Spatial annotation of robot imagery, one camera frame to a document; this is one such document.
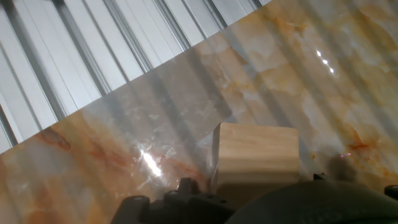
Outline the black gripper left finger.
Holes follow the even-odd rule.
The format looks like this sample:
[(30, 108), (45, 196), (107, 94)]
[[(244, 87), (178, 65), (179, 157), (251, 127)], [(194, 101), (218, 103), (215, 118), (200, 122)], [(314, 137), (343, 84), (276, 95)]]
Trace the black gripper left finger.
[(126, 197), (116, 210), (111, 224), (221, 224), (235, 213), (227, 200), (200, 192), (191, 178), (182, 178), (175, 190), (160, 200), (138, 195)]

